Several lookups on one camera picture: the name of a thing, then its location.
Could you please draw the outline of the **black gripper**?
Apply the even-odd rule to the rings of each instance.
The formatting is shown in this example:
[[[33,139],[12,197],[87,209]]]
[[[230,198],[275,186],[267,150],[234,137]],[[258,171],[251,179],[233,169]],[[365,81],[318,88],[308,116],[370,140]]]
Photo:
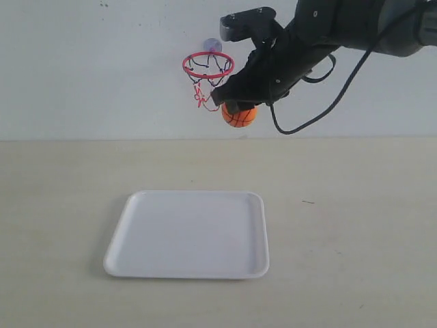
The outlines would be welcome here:
[[[336,50],[332,44],[308,45],[295,31],[284,30],[273,47],[255,49],[241,71],[211,91],[211,99],[215,105],[226,103],[228,113],[275,102]]]

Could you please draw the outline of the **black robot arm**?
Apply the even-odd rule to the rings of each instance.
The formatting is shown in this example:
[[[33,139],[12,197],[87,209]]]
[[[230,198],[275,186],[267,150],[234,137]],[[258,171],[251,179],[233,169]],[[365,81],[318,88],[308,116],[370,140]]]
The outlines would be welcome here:
[[[298,1],[285,27],[276,15],[258,7],[221,18],[222,40],[250,39],[255,49],[212,91],[215,105],[274,103],[340,47],[407,57],[436,45],[435,1]]]

